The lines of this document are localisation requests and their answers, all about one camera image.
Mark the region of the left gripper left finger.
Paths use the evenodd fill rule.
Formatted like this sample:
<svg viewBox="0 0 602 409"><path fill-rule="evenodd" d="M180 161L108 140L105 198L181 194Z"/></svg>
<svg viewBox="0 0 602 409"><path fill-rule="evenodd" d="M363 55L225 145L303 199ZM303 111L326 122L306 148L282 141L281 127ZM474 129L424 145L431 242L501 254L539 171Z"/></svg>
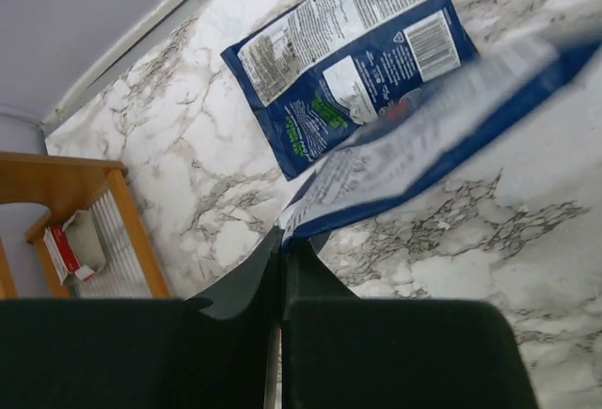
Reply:
<svg viewBox="0 0 602 409"><path fill-rule="evenodd" d="M183 299L1 305L5 408L271 408L281 232Z"/></svg>

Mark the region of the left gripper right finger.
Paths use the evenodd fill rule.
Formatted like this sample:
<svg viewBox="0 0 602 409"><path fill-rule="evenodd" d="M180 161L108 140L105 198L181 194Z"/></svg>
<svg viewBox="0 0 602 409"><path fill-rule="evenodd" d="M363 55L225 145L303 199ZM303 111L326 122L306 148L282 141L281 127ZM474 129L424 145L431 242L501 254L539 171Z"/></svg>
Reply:
<svg viewBox="0 0 602 409"><path fill-rule="evenodd" d="M510 324L475 300L360 298L309 243L285 250L286 408L534 408Z"/></svg>

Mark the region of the blue snack bag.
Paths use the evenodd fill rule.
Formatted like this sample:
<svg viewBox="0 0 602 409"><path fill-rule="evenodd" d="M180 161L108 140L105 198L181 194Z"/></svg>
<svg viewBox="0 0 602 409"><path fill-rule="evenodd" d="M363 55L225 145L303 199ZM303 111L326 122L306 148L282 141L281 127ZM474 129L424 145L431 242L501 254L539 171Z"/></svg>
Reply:
<svg viewBox="0 0 602 409"><path fill-rule="evenodd" d="M571 84L600 46L598 26L543 31L429 85L406 113L358 129L325 156L279 218L282 243L418 196Z"/></svg>
<svg viewBox="0 0 602 409"><path fill-rule="evenodd" d="M476 55L452 0L304 0L222 58L292 180Z"/></svg>

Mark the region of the red white small box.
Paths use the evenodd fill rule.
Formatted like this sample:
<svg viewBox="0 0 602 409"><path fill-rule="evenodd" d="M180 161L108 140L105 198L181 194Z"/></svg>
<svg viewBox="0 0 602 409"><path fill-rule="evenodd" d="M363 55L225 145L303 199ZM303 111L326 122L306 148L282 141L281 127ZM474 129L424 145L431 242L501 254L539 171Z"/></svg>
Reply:
<svg viewBox="0 0 602 409"><path fill-rule="evenodd" d="M62 286L86 282L107 264L91 211L77 211L65 223L47 227L43 241Z"/></svg>

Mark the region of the wooden dish rack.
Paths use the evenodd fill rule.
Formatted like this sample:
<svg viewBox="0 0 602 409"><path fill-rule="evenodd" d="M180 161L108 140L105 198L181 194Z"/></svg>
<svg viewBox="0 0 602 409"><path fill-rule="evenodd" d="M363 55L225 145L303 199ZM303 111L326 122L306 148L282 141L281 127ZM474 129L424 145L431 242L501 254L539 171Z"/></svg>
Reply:
<svg viewBox="0 0 602 409"><path fill-rule="evenodd" d="M2 153L2 203L45 209L24 238L51 296L170 297L126 175L119 161Z"/></svg>

